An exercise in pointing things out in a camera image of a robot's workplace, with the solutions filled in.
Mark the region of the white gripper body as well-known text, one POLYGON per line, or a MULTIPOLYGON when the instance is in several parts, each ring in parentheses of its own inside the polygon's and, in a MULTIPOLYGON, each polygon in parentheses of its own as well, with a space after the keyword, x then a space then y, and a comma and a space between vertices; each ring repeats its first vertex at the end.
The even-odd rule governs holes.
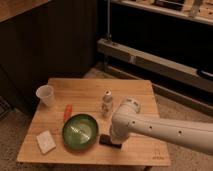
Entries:
POLYGON ((113 144, 119 145, 129 138, 129 134, 118 134, 113 129, 110 130, 110 140, 113 144))

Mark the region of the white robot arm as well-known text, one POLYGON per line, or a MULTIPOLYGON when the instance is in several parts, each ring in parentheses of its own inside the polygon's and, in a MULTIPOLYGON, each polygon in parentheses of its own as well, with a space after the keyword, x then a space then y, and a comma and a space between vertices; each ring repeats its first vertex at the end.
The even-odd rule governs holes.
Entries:
POLYGON ((213 123, 149 117, 139 113, 140 103, 124 98, 112 115, 110 139, 122 144, 131 133, 141 134, 213 155, 213 123))

